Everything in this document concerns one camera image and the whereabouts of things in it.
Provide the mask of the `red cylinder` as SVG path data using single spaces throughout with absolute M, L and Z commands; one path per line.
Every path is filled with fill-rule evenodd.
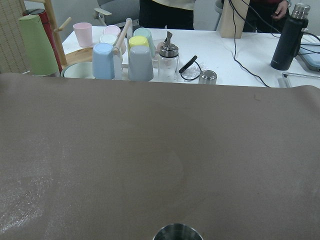
M 23 16 L 27 16 L 27 15 L 39 15 L 40 20 L 42 22 L 43 28 L 45 30 L 45 33 L 48 37 L 48 40 L 51 44 L 51 47 L 53 49 L 54 55 L 55 55 L 55 59 L 58 65 L 58 69 L 59 72 L 62 72 L 62 66 L 61 66 L 61 62 L 60 62 L 60 58 L 58 55 L 58 51 L 57 51 L 57 47 L 56 47 L 56 43 L 54 40 L 54 36 L 53 36 L 53 31 L 49 22 L 49 17 L 47 15 L 47 12 L 45 9 L 42 8 L 32 8 L 32 9 L 26 9 L 23 11 L 22 13 Z

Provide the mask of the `white green rimmed bowl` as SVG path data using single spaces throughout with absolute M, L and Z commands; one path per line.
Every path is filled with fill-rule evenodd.
M 94 79 L 92 72 L 92 62 L 79 62 L 67 66 L 62 72 L 61 76 L 64 78 L 80 78 L 80 79 Z

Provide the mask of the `black insulated bottle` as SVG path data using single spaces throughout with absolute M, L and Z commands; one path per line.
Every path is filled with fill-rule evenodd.
M 286 19 L 270 66 L 285 71 L 290 68 L 293 58 L 300 49 L 303 30 L 308 26 L 308 14 L 311 6 L 297 3 L 292 14 Z

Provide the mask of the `wooden block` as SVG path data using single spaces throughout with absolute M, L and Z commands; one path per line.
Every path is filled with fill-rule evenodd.
M 219 22 L 219 33 L 222 38 L 240 39 L 242 37 L 249 0 L 225 0 Z

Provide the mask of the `steel jigger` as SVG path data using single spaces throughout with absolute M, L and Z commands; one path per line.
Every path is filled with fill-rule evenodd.
M 153 240 L 203 240 L 203 237 L 186 224 L 172 223 L 162 227 Z

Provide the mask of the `yellow plastic cup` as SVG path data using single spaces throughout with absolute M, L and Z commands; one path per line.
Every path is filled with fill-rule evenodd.
M 132 47 L 136 47 L 136 46 L 145 46 L 149 48 L 148 39 L 142 35 L 132 36 L 128 40 L 128 49 L 130 50 Z

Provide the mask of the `grey office chair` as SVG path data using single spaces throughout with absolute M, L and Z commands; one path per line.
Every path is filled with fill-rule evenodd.
M 97 0 L 99 7 L 111 13 L 111 15 L 101 15 L 106 25 L 116 25 L 123 28 L 126 19 L 131 18 L 132 26 L 139 27 L 139 0 Z

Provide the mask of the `mint green plastic cup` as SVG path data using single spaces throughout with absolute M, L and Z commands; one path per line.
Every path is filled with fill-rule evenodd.
M 148 45 L 151 51 L 151 55 L 154 56 L 156 53 L 156 47 L 154 45 L 154 41 L 152 38 L 152 34 L 150 32 L 150 30 L 148 28 L 144 28 L 144 27 L 140 27 L 137 28 L 134 32 L 133 32 L 134 36 L 143 36 L 146 37 L 147 41 L 148 41 Z

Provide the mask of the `wooden cup rack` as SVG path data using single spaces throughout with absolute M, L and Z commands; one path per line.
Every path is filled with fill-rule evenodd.
M 105 18 L 107 16 L 111 16 L 112 13 L 98 7 L 99 2 L 97 0 L 93 0 L 91 4 L 91 8 L 88 6 L 84 6 L 85 3 L 88 3 L 86 0 L 62 0 L 60 2 L 60 6 L 62 10 L 66 10 L 67 7 L 71 7 L 71 9 L 66 13 L 66 20 L 61 24 L 61 26 L 57 25 L 55 11 L 57 10 L 54 7 L 54 2 L 52 0 L 38 0 L 38 3 L 43 4 L 45 10 L 47 11 L 47 15 L 49 18 L 49 23 L 51 28 L 53 29 L 53 38 L 57 47 L 57 52 L 60 58 L 60 62 L 62 66 L 66 66 L 71 63 L 71 59 L 66 57 L 67 48 L 63 46 L 63 43 L 60 38 L 60 32 L 64 30 L 64 28 L 74 20 L 71 14 L 80 13 L 80 9 L 83 9 L 86 13 L 90 13 L 91 18 L 96 22 L 100 23 L 102 26 L 105 26 Z M 116 80 L 121 80 L 122 76 L 122 58 L 123 54 L 126 52 L 122 50 L 122 45 L 125 44 L 125 39 L 129 40 L 133 36 L 133 25 L 132 19 L 127 18 L 123 27 L 122 32 L 120 33 L 115 46 L 112 48 L 112 57 L 113 57 L 113 68 Z

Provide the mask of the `pink plastic cup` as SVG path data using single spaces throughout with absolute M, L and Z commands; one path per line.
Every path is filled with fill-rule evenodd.
M 104 28 L 103 33 L 119 36 L 121 34 L 121 29 L 117 25 L 107 25 Z
M 79 22 L 73 25 L 78 44 L 86 48 L 93 44 L 92 25 L 88 22 Z

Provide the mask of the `white plastic cup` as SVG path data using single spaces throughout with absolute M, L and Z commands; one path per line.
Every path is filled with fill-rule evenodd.
M 118 37 L 113 34 L 102 34 L 99 38 L 100 43 L 106 43 L 114 46 L 117 43 Z

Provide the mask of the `light blue plastic cup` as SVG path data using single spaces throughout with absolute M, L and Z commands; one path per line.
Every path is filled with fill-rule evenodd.
M 98 43 L 92 51 L 92 75 L 96 79 L 111 80 L 115 78 L 113 46 Z

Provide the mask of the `person in black shirt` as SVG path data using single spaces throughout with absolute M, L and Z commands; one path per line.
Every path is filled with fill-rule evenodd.
M 243 32 L 281 33 L 291 4 L 290 0 L 251 0 Z

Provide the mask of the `grey plastic cup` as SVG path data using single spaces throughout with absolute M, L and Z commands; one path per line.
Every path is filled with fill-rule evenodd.
M 150 48 L 137 45 L 130 48 L 128 78 L 131 81 L 149 82 L 154 78 Z

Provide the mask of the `glass oil dispenser bottle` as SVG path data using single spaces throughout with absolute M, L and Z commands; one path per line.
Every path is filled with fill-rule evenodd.
M 158 57 L 158 79 L 166 83 L 176 83 L 178 78 L 179 48 L 171 42 L 172 36 L 173 34 L 167 31 Z

